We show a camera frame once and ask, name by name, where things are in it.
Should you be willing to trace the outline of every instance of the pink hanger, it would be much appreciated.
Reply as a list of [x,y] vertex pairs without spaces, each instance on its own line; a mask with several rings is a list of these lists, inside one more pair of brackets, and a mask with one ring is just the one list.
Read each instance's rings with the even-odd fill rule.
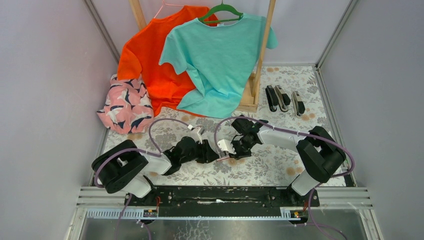
[[158,16],[158,14],[161,12],[161,10],[164,8],[165,5],[172,6],[172,7],[184,7],[183,5],[168,4],[168,3],[165,3],[165,0],[162,0],[162,6],[160,6],[159,11],[157,11],[156,15],[153,17],[154,19]]

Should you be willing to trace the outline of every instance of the folded pink cloth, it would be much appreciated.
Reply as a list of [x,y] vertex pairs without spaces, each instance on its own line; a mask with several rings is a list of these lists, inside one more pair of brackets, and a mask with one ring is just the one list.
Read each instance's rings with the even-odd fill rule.
[[138,79],[110,78],[110,89],[104,108],[97,115],[108,129],[119,134],[141,133],[153,122],[153,109],[146,85]]

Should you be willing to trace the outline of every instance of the wooden pole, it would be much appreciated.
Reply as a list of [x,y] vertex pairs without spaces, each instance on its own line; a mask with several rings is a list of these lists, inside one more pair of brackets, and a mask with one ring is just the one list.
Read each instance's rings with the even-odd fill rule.
[[273,20],[274,7],[276,6],[276,0],[269,0],[268,14],[266,15],[265,31],[263,31],[262,46],[260,47],[259,59],[257,61],[256,74],[254,76],[252,97],[255,97],[256,91],[259,88],[261,81],[261,68],[262,62],[264,61],[265,49],[267,48],[268,35],[270,34],[271,21]]
[[134,14],[138,29],[144,29],[146,27],[146,19],[139,0],[129,0],[129,5],[131,5],[132,13]]

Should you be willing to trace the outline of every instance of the t-shirt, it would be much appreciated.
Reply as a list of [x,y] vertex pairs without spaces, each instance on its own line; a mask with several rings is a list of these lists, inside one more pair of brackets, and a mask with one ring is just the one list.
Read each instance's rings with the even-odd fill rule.
[[[259,58],[267,19],[243,13],[236,23],[211,27],[199,19],[175,27],[166,37],[159,64],[170,63],[176,74],[188,73],[196,89],[177,109],[226,118],[242,99]],[[277,47],[270,29],[266,47]]]
[[[155,116],[161,112],[161,107],[176,109],[183,96],[195,89],[187,73],[177,75],[170,64],[159,66],[167,35],[174,27],[202,17],[208,11],[206,6],[184,6],[168,17],[154,18],[123,46],[118,80],[138,79],[141,74]],[[213,20],[217,20],[215,15],[208,18],[208,21]]]

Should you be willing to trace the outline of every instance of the teal shirt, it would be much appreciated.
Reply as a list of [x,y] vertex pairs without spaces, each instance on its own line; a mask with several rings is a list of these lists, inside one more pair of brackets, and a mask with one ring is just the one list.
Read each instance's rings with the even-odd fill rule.
[[[266,21],[263,16],[243,13],[231,25],[211,27],[195,18],[172,29],[159,65],[172,64],[178,75],[187,71],[196,87],[177,109],[213,118],[231,116],[258,61]],[[266,47],[277,45],[270,29]]]

